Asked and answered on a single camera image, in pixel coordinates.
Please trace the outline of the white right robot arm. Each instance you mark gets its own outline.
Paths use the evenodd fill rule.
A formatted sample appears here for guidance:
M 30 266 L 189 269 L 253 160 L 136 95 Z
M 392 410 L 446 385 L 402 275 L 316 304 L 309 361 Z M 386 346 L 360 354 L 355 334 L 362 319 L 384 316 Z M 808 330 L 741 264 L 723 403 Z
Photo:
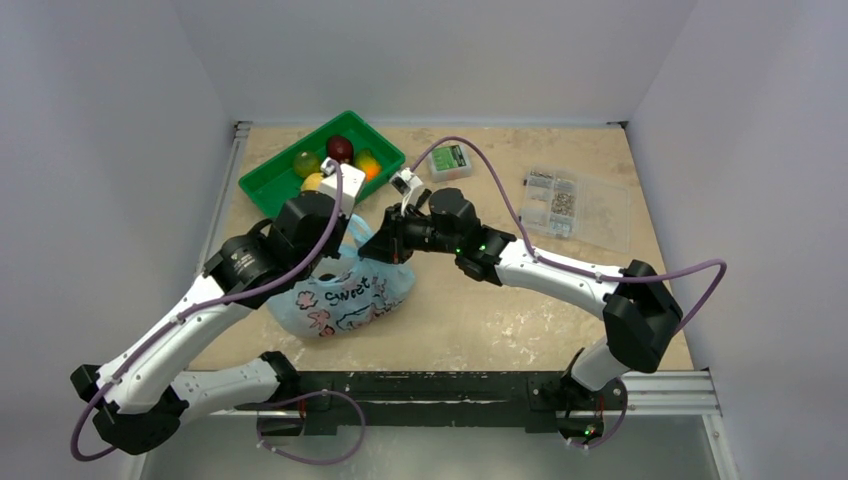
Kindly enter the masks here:
M 683 318 L 653 268 L 591 265 L 530 253 L 515 235 L 487 226 L 460 190 L 445 188 L 427 199 L 429 211 L 395 204 L 358 253 L 402 264 L 417 251 L 451 254 L 469 278 L 523 288 L 574 305 L 600 319 L 604 336 L 578 353 L 561 381 L 564 399 L 584 407 L 611 380 L 630 371 L 654 373 Z

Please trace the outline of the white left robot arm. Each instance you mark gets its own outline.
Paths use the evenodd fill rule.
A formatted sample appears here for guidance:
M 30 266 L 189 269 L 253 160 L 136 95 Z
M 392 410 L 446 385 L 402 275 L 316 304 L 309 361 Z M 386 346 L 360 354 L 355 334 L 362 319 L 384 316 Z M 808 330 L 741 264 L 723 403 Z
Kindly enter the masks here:
M 72 457 L 92 462 L 116 450 L 139 455 L 219 410 L 292 405 L 300 374 L 280 352 L 212 372 L 187 366 L 323 258 L 338 257 L 354 204 L 354 195 L 342 192 L 307 191 L 287 200 L 276 218 L 226 240 L 178 304 L 132 347 L 106 364 L 77 367 L 70 380 L 86 405 L 71 433 Z

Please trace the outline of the light blue plastic bag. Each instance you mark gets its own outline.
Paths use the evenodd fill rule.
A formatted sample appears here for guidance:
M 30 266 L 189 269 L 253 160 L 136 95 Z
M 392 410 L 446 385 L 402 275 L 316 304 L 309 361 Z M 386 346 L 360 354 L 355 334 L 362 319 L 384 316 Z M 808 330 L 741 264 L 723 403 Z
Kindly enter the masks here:
M 352 332 L 390 314 L 410 294 L 416 282 L 412 269 L 358 255 L 374 235 L 364 219 L 354 215 L 347 233 L 352 240 L 340 246 L 338 259 L 325 259 L 306 279 L 266 302 L 289 334 L 320 338 Z

